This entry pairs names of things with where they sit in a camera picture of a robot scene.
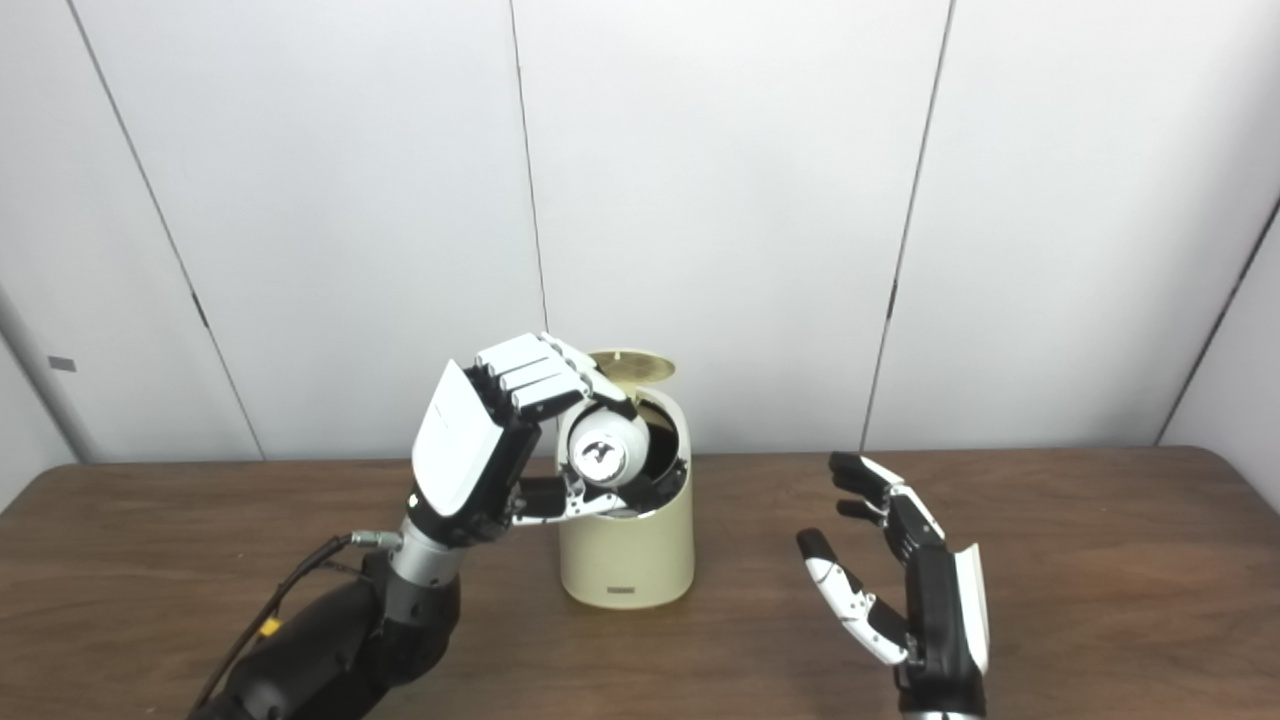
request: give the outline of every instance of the black cable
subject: black cable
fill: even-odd
[[[232,644],[232,648],[218,664],[218,667],[214,670],[214,673],[209,676],[207,680],[205,680],[205,687],[200,688],[200,694],[196,696],[196,703],[191,706],[191,712],[188,712],[188,715],[195,715],[197,710],[200,710],[206,702],[209,702],[209,697],[214,694],[214,688],[216,688],[218,683],[221,682],[223,675],[227,674],[227,670],[229,670],[232,664],[236,662],[236,659],[239,657],[239,653],[244,650],[244,646],[247,646],[248,642],[253,639],[253,635],[256,635],[257,632],[262,628],[262,623],[265,623],[268,618],[270,618],[276,610],[279,610],[280,602],[284,600],[284,596],[288,594],[291,589],[293,589],[293,585],[296,585],[298,580],[306,577],[307,573],[321,566],[326,560],[329,560],[334,555],[338,555],[338,552],[342,551],[342,548],[351,544],[351,541],[352,537],[349,533],[346,536],[335,536],[329,538],[328,542],[321,544],[302,562],[298,562],[298,566],[294,568],[293,571],[289,573],[287,578],[284,578],[284,582],[276,585],[275,592],[271,593],[270,600],[266,601],[266,605],[262,606],[262,610],[259,610],[257,615],[253,616],[248,626],[244,628],[244,632],[241,633],[238,638],[236,638],[236,643]]]

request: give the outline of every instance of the white wall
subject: white wall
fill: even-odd
[[[543,329],[506,0],[81,0],[269,459],[404,456]]]
[[[856,447],[946,1],[515,12],[552,332],[675,359],[700,451]]]
[[[1280,195],[1280,4],[960,1],[868,448],[1149,445]]]
[[[1240,283],[1161,445],[1225,457],[1280,511],[1280,223]]]
[[[946,0],[76,6],[219,343],[4,5],[0,327],[91,460],[403,456],[544,323],[675,357],[700,451],[1149,443],[1280,193],[1262,0],[959,1],[910,228]]]
[[[63,3],[0,4],[0,327],[86,460],[260,457]]]
[[[0,510],[40,473],[74,461],[18,360],[0,338]]]

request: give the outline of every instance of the container lid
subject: container lid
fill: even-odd
[[[632,398],[636,386],[662,382],[676,373],[671,360],[644,350],[611,348],[591,352],[591,360],[600,366],[600,374],[622,388]]]

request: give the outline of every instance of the wooden table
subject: wooden table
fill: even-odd
[[[1198,450],[904,452],[987,569],[993,719],[1280,716],[1280,519]],[[444,661],[383,719],[897,719],[890,673],[809,585],[824,528],[901,606],[878,530],[837,518],[820,455],[695,464],[698,579],[608,612],[561,589],[556,530],[474,551]],[[67,466],[0,515],[0,717],[178,717],[324,537],[394,528],[406,462]],[[285,614],[324,587],[300,585]]]

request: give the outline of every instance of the robotic arm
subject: robotic arm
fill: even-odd
[[[568,466],[556,478],[522,479],[540,423],[584,402]],[[189,717],[362,717],[390,688],[443,657],[458,621],[458,570],[468,548],[497,541],[512,524],[664,502],[662,488],[641,473],[648,446],[648,425],[627,395],[590,356],[549,334],[484,350],[467,369],[449,361],[413,442],[415,480],[399,532],[342,536],[298,565],[210,678]],[[269,633],[293,583],[347,546],[371,550],[360,579]]]
[[[899,475],[867,457],[835,452],[836,487],[861,496],[836,511],[884,532],[906,568],[908,616],[868,592],[836,560],[817,529],[796,536],[809,577],[845,629],[877,660],[895,669],[899,708],[906,720],[986,717],[987,600],[978,546],[951,552],[946,534]]]

